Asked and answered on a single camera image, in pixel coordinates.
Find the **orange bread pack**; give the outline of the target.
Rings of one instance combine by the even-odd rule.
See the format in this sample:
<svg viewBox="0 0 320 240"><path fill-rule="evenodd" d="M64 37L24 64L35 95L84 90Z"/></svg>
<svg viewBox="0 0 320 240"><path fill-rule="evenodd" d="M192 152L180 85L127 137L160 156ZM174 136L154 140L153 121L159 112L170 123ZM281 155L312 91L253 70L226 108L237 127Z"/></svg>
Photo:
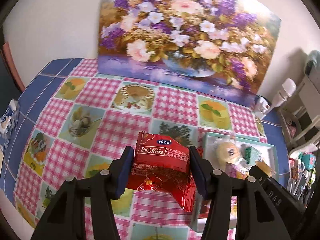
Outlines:
<svg viewBox="0 0 320 240"><path fill-rule="evenodd" d="M262 161L255 161L257 167L259 167L266 175L269 177L276 175L276 171L268 166L263 160Z"/></svg>

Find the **light green wafer pack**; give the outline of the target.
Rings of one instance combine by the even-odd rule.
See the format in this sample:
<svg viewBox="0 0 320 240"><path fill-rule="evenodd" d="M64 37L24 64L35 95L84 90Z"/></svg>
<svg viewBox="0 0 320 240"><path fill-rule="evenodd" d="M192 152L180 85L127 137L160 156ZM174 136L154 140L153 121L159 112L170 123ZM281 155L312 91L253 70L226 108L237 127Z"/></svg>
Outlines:
<svg viewBox="0 0 320 240"><path fill-rule="evenodd" d="M255 165L256 161L259 161L260 152L252 146L245 148L245 160L247 161L247 165L252 166Z"/></svg>

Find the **round bread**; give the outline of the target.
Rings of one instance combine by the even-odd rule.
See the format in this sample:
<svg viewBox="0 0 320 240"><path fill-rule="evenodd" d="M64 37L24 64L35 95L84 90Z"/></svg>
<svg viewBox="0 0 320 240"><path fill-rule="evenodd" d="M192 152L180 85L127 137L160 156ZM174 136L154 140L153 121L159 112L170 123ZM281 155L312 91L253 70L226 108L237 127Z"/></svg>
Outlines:
<svg viewBox="0 0 320 240"><path fill-rule="evenodd" d="M241 157L239 148L231 141L222 141L217 144L216 157L220 167L227 163L235 164Z"/></svg>

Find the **red Kiss candy pack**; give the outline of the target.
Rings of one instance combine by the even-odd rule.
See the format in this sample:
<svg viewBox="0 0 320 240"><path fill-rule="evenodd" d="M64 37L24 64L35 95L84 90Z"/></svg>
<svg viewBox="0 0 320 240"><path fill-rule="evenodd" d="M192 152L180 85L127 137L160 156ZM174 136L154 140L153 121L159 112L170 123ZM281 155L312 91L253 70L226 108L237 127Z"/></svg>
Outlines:
<svg viewBox="0 0 320 240"><path fill-rule="evenodd" d="M189 165L189 148L167 135L141 131L127 188L170 193L185 212L192 212L196 185Z"/></svg>

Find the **purple swiss roll pack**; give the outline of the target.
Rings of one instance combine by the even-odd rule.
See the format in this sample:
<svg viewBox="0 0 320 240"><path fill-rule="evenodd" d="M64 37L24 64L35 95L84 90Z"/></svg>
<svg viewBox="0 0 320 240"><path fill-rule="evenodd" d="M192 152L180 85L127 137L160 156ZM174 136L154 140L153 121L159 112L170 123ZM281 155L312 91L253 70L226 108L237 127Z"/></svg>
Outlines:
<svg viewBox="0 0 320 240"><path fill-rule="evenodd" d="M245 179L249 176L249 172L242 166L231 163L226 164L225 173L231 178Z"/></svg>

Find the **clutter of colourful items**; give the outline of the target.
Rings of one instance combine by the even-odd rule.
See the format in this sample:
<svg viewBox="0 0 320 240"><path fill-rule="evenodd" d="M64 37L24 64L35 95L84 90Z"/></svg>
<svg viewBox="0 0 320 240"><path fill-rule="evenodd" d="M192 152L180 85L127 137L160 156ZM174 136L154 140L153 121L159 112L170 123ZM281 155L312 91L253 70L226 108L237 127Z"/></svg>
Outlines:
<svg viewBox="0 0 320 240"><path fill-rule="evenodd" d="M295 200L307 206L313 195L316 183L316 155L312 152L296 151L289 156L289 179L287 191Z"/></svg>

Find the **white teal tray box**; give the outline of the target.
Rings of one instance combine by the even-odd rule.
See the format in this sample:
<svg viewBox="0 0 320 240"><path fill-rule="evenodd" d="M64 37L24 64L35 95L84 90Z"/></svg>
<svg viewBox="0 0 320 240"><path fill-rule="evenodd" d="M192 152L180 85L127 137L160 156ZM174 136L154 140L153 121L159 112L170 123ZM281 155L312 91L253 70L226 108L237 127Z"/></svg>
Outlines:
<svg viewBox="0 0 320 240"><path fill-rule="evenodd" d="M240 156L236 158L234 163L225 163L225 166L220 165L216 150L223 142L234 144ZM202 146L202 157L210 161L213 168L219 168L232 178L245 179L249 176L249 169L256 165L256 161L263 161L272 169L272 178L279 180L278 171L278 156L276 146L266 142L260 142L258 138L247 137L235 134L220 134L216 132L206 132L200 135L199 146ZM252 161L247 163L245 159L245 150L251 150ZM210 200L204 200L199 193L196 193L193 215L190 223L191 229L197 233L202 233L209 213ZM232 197L231 200L231 221L230 229L236 227L237 216L237 198Z"/></svg>

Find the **pink checkered tablecloth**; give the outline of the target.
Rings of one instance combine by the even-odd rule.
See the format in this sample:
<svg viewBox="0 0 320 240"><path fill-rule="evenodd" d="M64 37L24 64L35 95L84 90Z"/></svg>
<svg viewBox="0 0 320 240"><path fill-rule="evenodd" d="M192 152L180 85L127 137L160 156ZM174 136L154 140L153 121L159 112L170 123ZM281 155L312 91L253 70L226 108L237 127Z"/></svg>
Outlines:
<svg viewBox="0 0 320 240"><path fill-rule="evenodd" d="M228 112L223 134L276 146L279 181L287 183L287 149L276 113L258 128L246 107L156 82L101 75L95 59L59 59L48 63L18 100L1 189L19 218L35 226L66 176L87 178L107 168L125 146L135 146L140 131L201 146L205 133L217 132L203 120L201 100Z"/></svg>

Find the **white shelf unit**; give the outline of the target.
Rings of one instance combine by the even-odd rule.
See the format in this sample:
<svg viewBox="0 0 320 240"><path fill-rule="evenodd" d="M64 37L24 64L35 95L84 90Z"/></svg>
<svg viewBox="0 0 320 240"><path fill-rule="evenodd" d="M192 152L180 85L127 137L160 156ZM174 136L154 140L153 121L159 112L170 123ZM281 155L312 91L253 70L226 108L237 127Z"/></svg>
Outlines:
<svg viewBox="0 0 320 240"><path fill-rule="evenodd" d="M305 138L313 128L319 130L319 90L307 75L293 96L279 107L278 115L289 151L319 140L319 132L309 140Z"/></svg>

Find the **white power adapter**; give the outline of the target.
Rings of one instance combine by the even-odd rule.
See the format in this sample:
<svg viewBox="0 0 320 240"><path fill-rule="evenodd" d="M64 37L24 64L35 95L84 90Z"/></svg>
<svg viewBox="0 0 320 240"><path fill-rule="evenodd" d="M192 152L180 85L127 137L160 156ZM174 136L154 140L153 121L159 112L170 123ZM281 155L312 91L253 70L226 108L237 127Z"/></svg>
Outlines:
<svg viewBox="0 0 320 240"><path fill-rule="evenodd" d="M268 101L264 97L260 96L253 108L254 115L260 120L263 120L263 118L269 113L269 111L270 105Z"/></svg>

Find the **white lamp bulb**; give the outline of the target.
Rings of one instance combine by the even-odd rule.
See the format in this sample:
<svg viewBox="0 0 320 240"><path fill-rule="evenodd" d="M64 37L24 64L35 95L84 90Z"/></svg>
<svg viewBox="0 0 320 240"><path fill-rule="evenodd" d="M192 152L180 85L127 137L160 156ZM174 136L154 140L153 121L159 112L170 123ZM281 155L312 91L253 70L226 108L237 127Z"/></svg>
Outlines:
<svg viewBox="0 0 320 240"><path fill-rule="evenodd" d="M271 107L280 107L283 103L287 101L288 98L290 98L294 94L296 89L297 86L295 82L290 78L286 79L284 83L281 85L281 89L278 90L274 95L271 101Z"/></svg>

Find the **flower painting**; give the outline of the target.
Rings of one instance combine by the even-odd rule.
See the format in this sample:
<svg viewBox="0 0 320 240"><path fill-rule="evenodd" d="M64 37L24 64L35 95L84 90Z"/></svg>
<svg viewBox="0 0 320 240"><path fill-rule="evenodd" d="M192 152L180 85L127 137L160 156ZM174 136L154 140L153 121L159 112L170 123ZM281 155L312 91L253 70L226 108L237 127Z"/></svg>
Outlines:
<svg viewBox="0 0 320 240"><path fill-rule="evenodd" d="M101 74L251 106L281 20L257 0L101 0Z"/></svg>

